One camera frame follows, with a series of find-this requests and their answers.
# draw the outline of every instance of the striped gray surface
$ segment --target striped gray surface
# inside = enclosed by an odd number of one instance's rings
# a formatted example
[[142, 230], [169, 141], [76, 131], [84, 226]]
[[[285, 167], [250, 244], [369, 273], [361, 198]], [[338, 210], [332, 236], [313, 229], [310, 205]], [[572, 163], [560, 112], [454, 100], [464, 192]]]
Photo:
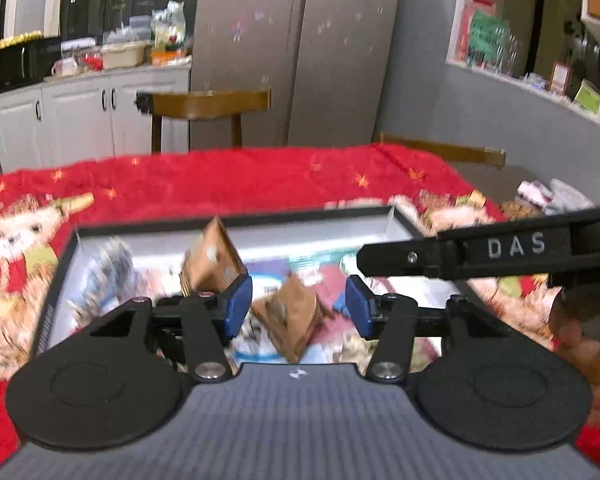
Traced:
[[138, 442], [98, 453], [25, 444], [0, 480], [582, 480], [595, 471], [570, 446], [514, 456], [459, 444], [398, 387], [364, 381], [353, 365], [247, 364], [229, 383], [196, 387]]

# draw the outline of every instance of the logo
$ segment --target logo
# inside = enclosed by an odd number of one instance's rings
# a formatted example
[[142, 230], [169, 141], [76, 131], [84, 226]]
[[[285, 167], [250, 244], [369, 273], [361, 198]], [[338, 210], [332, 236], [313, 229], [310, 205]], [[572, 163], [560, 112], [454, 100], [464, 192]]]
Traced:
[[289, 376], [294, 378], [294, 379], [302, 379], [304, 376], [307, 376], [309, 373], [305, 372], [304, 370], [300, 370], [299, 368], [296, 368], [295, 370], [293, 370]]
[[510, 258], [514, 256], [525, 256], [526, 253], [542, 254], [545, 250], [544, 234], [536, 232], [531, 235], [530, 240], [520, 241], [520, 237], [513, 236], [512, 240], [504, 243], [499, 238], [488, 239], [488, 257], [497, 260], [502, 257], [502, 251], [506, 251]]

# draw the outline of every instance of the wooden chair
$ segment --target wooden chair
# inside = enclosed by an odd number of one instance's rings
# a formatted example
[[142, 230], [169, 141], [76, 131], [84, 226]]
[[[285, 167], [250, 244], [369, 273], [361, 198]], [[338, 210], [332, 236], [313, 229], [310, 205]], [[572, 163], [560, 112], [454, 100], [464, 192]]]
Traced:
[[431, 140], [402, 139], [385, 133], [380, 133], [380, 144], [401, 144], [414, 150], [433, 153], [446, 162], [473, 162], [493, 166], [498, 170], [506, 162], [506, 152], [494, 148], [471, 148]]
[[235, 90], [226, 92], [191, 92], [188, 94], [158, 94], [138, 92], [136, 107], [151, 114], [151, 152], [160, 153], [162, 118], [217, 119], [231, 117], [231, 146], [242, 147], [241, 114], [271, 108], [271, 89]]

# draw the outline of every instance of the black microwave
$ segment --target black microwave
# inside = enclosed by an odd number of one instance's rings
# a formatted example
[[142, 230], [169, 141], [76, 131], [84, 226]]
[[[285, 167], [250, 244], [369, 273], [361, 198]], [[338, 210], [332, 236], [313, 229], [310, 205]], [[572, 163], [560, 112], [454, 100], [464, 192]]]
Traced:
[[0, 49], [0, 92], [40, 83], [62, 57], [60, 38], [38, 38]]

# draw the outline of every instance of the plastic bag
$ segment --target plastic bag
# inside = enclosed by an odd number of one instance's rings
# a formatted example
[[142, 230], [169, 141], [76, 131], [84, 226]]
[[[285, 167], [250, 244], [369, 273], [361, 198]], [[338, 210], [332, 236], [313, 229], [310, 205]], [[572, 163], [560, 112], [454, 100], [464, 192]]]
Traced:
[[157, 48], [176, 50], [182, 47], [187, 30], [184, 2], [169, 2], [166, 9], [154, 10], [151, 28]]
[[120, 27], [117, 30], [111, 30], [102, 37], [103, 45], [130, 43], [132, 41], [138, 41], [138, 35], [131, 27]]

